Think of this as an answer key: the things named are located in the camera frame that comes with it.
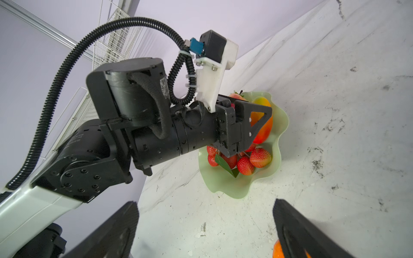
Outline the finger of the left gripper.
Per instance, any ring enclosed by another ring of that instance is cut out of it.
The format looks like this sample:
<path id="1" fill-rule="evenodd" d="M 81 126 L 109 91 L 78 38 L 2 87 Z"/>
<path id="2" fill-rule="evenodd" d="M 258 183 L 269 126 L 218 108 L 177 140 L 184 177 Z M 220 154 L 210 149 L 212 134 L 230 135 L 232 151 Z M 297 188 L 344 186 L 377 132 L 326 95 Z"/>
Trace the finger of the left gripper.
<path id="1" fill-rule="evenodd" d="M 246 151 L 253 143 L 264 143 L 272 130 L 272 107 L 268 99 L 251 102 L 235 101 L 237 120 L 241 122 L 241 141 L 238 151 Z"/>

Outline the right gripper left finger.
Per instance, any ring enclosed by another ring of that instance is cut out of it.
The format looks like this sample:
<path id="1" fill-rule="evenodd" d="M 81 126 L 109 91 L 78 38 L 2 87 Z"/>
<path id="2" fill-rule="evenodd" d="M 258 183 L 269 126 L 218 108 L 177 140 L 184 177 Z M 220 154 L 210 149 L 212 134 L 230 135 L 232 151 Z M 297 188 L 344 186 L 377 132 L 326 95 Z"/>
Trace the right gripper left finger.
<path id="1" fill-rule="evenodd" d="M 136 202 L 125 203 L 66 258 L 128 258 L 139 221 Z"/>

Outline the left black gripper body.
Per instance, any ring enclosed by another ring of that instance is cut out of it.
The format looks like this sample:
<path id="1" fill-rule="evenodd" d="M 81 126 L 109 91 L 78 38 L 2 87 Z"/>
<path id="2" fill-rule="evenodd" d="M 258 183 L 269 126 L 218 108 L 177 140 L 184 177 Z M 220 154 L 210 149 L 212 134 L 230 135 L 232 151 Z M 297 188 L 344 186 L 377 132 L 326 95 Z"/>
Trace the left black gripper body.
<path id="1" fill-rule="evenodd" d="M 148 127 L 132 131 L 134 166 L 152 175 L 151 168 L 205 146 L 226 155 L 247 150 L 246 101 L 219 95 L 217 111 L 210 113 L 202 102 L 174 107 L 166 138 L 159 139 Z"/>

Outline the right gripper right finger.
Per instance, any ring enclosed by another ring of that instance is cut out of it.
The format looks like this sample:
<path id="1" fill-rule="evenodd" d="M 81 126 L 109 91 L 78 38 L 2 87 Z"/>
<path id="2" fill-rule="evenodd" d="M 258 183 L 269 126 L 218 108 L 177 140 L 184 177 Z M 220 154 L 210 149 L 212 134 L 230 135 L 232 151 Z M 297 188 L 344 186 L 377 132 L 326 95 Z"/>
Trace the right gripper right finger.
<path id="1" fill-rule="evenodd" d="M 286 258 L 351 258 L 310 220 L 286 200 L 277 199 L 273 217 L 282 252 Z"/>

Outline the red fake grape bunch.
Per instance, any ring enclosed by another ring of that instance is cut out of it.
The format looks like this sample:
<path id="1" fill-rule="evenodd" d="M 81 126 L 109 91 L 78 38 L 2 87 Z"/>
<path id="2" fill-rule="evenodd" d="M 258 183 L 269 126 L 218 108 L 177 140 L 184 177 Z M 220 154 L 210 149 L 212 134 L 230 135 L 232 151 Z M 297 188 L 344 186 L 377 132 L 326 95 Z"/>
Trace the red fake grape bunch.
<path id="1" fill-rule="evenodd" d="M 264 148 L 253 143 L 246 151 L 240 152 L 232 157 L 226 157 L 218 149 L 207 146 L 208 163 L 212 167 L 222 167 L 234 178 L 239 174 L 250 176 L 255 173 L 256 168 L 263 168 L 272 162 L 272 155 Z"/>

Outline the fake orange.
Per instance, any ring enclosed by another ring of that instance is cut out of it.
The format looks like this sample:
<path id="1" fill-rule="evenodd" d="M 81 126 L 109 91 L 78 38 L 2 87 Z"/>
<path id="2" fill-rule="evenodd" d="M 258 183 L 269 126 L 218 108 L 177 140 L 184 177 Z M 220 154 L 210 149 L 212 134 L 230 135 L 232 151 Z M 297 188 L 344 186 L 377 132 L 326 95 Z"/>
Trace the fake orange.
<path id="1" fill-rule="evenodd" d="M 279 240 L 276 241 L 273 248 L 273 258 L 285 258 L 285 255 L 282 251 L 281 243 Z"/>

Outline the red fake strawberry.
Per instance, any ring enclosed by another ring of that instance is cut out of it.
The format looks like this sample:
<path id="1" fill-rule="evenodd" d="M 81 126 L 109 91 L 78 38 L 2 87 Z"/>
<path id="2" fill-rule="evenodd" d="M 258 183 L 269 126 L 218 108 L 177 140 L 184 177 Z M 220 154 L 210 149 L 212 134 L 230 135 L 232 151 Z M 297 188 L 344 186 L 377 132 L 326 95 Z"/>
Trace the red fake strawberry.
<path id="1" fill-rule="evenodd" d="M 247 99 L 245 99 L 240 93 L 237 93 L 237 92 L 231 93 L 229 97 L 237 99 L 237 100 L 247 101 Z"/>

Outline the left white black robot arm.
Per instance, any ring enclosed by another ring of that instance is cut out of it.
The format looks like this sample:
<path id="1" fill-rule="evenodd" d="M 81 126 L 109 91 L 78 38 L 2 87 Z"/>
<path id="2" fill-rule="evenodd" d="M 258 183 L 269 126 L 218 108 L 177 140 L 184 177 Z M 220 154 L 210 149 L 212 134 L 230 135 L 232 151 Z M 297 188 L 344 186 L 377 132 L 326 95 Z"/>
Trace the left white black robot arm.
<path id="1" fill-rule="evenodd" d="M 98 119 L 82 124 L 23 190 L 1 205 L 1 257 L 14 256 L 68 210 L 110 186 L 130 183 L 132 164 L 152 167 L 213 146 L 227 157 L 247 150 L 272 108 L 219 95 L 216 110 L 203 104 L 171 106 L 163 62 L 138 58 L 107 63 L 87 87 Z"/>

